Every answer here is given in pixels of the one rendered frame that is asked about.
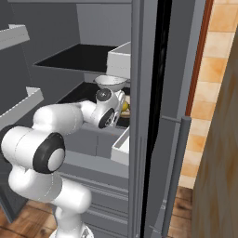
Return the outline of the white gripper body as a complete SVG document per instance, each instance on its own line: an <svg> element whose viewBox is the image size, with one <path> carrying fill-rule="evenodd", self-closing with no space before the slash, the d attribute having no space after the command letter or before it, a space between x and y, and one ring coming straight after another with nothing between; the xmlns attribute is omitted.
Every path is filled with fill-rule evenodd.
<svg viewBox="0 0 238 238"><path fill-rule="evenodd" d="M125 99L126 99L125 92L120 92L118 96L118 100L119 100L118 112L122 111Z"/></svg>

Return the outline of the white bowl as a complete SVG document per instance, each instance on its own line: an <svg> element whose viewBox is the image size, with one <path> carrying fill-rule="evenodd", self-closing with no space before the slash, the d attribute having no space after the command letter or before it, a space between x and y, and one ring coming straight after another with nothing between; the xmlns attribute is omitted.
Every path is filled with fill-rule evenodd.
<svg viewBox="0 0 238 238"><path fill-rule="evenodd" d="M113 92L121 90L126 85L126 79L111 75L100 75L95 79L100 88L109 88Z"/></svg>

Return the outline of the white fridge bin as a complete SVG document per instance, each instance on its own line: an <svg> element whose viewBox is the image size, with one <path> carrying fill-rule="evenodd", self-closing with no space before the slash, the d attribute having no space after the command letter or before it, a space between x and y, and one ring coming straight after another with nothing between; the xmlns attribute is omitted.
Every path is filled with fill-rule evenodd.
<svg viewBox="0 0 238 238"><path fill-rule="evenodd" d="M127 42L108 52L107 75L130 78L131 43Z"/></svg>
<svg viewBox="0 0 238 238"><path fill-rule="evenodd" d="M129 127L112 145L111 159L122 165L129 165Z"/></svg>

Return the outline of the grey fridge drawer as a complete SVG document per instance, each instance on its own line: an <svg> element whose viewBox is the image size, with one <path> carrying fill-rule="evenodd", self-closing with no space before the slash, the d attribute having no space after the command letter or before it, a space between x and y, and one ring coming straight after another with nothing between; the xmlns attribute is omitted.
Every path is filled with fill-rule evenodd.
<svg viewBox="0 0 238 238"><path fill-rule="evenodd" d="M65 136L64 141L68 151L110 159L112 145L123 133L122 128L98 129L85 124L74 134Z"/></svg>

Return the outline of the closed grey fridge door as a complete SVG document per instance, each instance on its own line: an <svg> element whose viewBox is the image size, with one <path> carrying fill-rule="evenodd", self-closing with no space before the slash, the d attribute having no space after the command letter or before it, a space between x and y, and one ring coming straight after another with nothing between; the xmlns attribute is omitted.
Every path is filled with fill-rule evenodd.
<svg viewBox="0 0 238 238"><path fill-rule="evenodd" d="M205 0L172 0L159 128L152 152L145 227L140 238L162 238L169 225L173 190L178 185L172 173L179 128L186 112L204 10Z"/></svg>

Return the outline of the grey fridge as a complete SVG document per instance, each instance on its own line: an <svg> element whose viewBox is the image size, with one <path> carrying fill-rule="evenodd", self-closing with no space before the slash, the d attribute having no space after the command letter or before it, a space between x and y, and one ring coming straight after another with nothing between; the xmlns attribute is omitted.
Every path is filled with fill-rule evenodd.
<svg viewBox="0 0 238 238"><path fill-rule="evenodd" d="M65 146L58 174L91 191L91 205L81 219L94 238L140 238L159 128L172 0L7 1L14 23L0 31L0 49L21 45L30 85L27 97L0 116L0 131L10 125L31 127L39 108L58 104L83 82L96 84L98 76L107 75L38 67L36 62L76 44L131 43L130 78L124 86L130 88L130 96L125 93L129 165L71 152ZM127 127L116 126L118 120L109 126L125 131Z"/></svg>

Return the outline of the grey fridge door with bins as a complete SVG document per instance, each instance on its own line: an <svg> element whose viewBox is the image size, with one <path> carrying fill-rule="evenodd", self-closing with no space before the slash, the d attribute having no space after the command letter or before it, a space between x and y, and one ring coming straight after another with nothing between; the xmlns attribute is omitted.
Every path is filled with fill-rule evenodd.
<svg viewBox="0 0 238 238"><path fill-rule="evenodd" d="M7 0L0 0L0 31L14 23L14 14ZM0 116L27 97L30 85L21 45L0 49ZM0 207L7 220L13 222L27 200L14 193L8 185L12 165L0 153Z"/></svg>

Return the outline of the wooden cabinet side panel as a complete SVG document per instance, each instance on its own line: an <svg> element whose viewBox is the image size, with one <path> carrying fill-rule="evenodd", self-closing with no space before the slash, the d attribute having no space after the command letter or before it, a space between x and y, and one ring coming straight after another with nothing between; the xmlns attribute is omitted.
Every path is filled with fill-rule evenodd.
<svg viewBox="0 0 238 238"><path fill-rule="evenodd" d="M238 30L193 188L192 238L238 238Z"/></svg>

